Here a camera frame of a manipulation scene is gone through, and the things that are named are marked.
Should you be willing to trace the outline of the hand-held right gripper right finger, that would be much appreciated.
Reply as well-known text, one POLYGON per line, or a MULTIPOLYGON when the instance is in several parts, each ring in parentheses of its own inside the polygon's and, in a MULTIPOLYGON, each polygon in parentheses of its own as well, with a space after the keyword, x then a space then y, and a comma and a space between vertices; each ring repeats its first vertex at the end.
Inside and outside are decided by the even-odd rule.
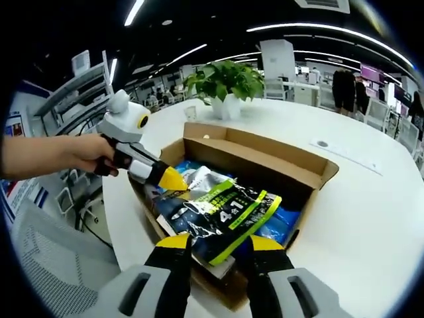
POLYGON ((276 241, 251 235, 243 259, 253 317, 350 317, 337 292, 305 268, 296 268, 276 241))

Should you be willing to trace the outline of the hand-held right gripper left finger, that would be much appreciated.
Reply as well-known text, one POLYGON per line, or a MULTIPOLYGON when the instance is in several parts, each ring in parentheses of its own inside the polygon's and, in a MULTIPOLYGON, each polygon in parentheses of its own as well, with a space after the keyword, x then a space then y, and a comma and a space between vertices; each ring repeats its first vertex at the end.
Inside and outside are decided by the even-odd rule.
POLYGON ((190 295, 191 236, 166 237, 143 265, 121 272, 99 292, 96 317, 183 317, 190 295))

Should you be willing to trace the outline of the person's left hand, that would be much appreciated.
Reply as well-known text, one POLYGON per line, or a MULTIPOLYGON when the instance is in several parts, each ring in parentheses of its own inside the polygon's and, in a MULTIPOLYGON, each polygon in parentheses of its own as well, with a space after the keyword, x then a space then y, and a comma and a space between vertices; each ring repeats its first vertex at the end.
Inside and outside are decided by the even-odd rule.
POLYGON ((107 176, 118 176, 118 169, 112 164, 115 151, 99 134, 60 136, 59 141, 58 163, 62 168, 94 172, 100 160, 109 168, 107 176))

